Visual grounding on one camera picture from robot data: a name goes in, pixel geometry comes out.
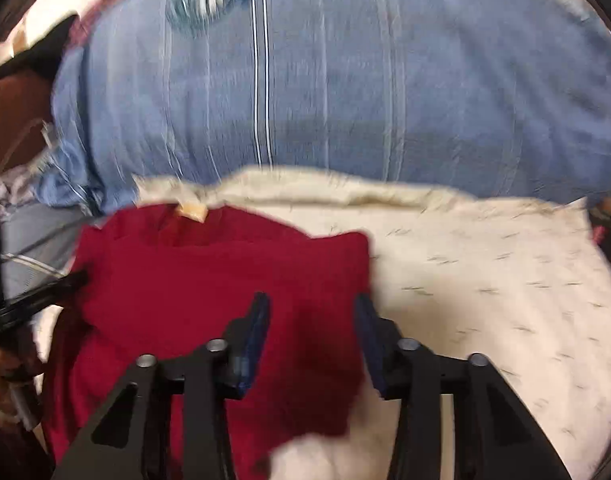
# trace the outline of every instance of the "red cloth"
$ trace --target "red cloth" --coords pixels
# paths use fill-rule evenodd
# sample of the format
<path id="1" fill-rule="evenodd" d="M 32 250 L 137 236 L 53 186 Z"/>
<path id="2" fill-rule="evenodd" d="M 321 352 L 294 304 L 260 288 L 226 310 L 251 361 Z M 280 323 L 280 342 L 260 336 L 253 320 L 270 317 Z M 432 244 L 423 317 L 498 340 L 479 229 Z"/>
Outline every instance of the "red cloth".
<path id="1" fill-rule="evenodd" d="M 167 359 L 220 336 L 257 291 L 271 298 L 268 338 L 252 389 L 227 404 L 238 478 L 263 478 L 269 452 L 296 436 L 346 431 L 362 379 L 352 306 L 369 286 L 365 235 L 309 238 L 230 207 L 200 224 L 151 206 L 87 228 L 82 266 L 90 283 L 57 322 L 45 376 L 43 428 L 57 461 L 140 354 Z M 179 399 L 176 466 L 180 415 Z"/>

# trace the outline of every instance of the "silver bolt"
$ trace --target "silver bolt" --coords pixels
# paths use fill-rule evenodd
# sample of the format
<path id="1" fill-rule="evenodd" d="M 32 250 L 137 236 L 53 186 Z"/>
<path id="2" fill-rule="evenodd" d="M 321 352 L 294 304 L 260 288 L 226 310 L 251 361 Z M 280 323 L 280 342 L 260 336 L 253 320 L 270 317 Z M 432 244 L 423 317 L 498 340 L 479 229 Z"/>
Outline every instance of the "silver bolt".
<path id="1" fill-rule="evenodd" d="M 421 346 L 421 343 L 419 343 L 416 339 L 404 337 L 403 339 L 399 339 L 397 345 L 401 350 L 416 350 Z"/>
<path id="2" fill-rule="evenodd" d="M 143 354 L 136 360 L 136 364 L 141 368 L 149 368 L 156 365 L 156 357 L 152 354 Z"/>
<path id="3" fill-rule="evenodd" d="M 488 358 L 483 354 L 472 354 L 470 356 L 470 362 L 474 366 L 487 366 L 488 364 L 490 364 Z"/>
<path id="4" fill-rule="evenodd" d="M 227 341 L 225 339 L 211 339 L 205 347 L 210 352 L 222 352 L 227 348 Z"/>

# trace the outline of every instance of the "white patterned cloth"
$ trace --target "white patterned cloth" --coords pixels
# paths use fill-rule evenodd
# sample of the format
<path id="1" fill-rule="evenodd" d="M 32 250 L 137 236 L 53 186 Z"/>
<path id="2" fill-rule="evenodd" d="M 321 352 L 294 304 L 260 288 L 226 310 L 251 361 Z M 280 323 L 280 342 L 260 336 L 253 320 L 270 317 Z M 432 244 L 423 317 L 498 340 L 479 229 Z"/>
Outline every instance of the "white patterned cloth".
<path id="1" fill-rule="evenodd" d="M 369 233 L 380 314 L 437 354 L 487 354 L 572 477 L 591 476 L 611 437 L 611 270 L 582 203 L 474 200 L 298 168 L 251 168 L 215 187 L 138 184 L 141 203 L 228 202 L 314 236 Z M 284 446 L 272 478 L 300 478 L 300 460 L 317 478 L 384 478 L 397 415 L 367 384 L 347 438 Z"/>

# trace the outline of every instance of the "blue fabric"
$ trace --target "blue fabric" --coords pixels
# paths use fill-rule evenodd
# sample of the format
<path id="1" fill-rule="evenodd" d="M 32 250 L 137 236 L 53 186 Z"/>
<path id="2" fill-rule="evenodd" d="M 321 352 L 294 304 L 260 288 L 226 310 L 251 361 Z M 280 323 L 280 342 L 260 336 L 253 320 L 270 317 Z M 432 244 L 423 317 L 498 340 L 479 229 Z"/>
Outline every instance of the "blue fabric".
<path id="1" fill-rule="evenodd" d="M 236 0 L 205 30 L 125 0 L 54 87 L 49 205 L 132 175 L 299 164 L 477 196 L 611 190 L 611 38 L 555 0 Z"/>

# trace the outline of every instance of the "lavender cloth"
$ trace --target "lavender cloth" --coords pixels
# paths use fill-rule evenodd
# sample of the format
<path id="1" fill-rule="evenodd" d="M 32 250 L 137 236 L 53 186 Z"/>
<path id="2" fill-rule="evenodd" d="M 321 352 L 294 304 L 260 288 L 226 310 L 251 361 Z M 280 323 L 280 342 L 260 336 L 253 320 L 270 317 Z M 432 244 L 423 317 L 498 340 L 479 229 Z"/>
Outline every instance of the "lavender cloth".
<path id="1" fill-rule="evenodd" d="M 17 206 L 34 200 L 32 177 L 27 166 L 17 166 L 0 174 L 0 220 Z"/>

